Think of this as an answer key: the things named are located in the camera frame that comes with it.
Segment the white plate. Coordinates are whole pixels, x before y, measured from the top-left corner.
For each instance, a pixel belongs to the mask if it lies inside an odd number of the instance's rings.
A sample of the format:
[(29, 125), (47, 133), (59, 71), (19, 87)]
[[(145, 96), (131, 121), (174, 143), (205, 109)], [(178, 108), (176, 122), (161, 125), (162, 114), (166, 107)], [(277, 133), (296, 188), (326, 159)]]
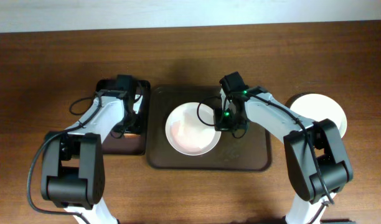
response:
[(181, 104), (171, 111), (166, 120), (166, 138), (181, 154), (203, 155), (211, 151), (221, 137), (221, 132), (211, 126), (213, 119), (213, 109), (205, 104)]

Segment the pale green plate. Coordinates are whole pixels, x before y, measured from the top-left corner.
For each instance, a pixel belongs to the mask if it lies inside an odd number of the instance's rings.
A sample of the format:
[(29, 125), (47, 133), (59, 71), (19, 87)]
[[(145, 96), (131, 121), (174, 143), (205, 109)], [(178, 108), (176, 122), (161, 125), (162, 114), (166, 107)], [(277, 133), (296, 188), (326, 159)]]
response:
[(340, 104), (332, 98), (318, 93), (300, 93), (292, 96), (286, 106), (292, 111), (315, 121), (330, 119), (343, 138), (347, 131), (347, 117)]

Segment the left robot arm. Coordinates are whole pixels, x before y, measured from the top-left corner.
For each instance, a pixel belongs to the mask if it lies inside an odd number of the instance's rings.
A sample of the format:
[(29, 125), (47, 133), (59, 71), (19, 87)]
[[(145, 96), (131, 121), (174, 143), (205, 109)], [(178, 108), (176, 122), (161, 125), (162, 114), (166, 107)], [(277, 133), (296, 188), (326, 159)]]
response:
[(150, 84), (131, 75), (98, 82), (92, 103), (63, 131), (51, 131), (42, 156), (40, 193), (79, 223), (118, 223), (103, 199), (105, 166), (102, 144), (112, 134), (139, 133)]

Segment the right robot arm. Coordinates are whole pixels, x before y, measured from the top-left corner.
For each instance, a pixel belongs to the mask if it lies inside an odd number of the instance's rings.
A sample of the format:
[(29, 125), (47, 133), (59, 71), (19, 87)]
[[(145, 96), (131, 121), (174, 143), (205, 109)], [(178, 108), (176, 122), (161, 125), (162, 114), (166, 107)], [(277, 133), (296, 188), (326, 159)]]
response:
[(297, 114), (263, 87), (246, 85), (238, 72), (219, 83), (222, 106), (214, 111), (216, 130), (246, 131), (256, 123), (284, 145), (296, 195), (282, 223), (320, 223), (325, 209), (354, 175), (335, 122)]

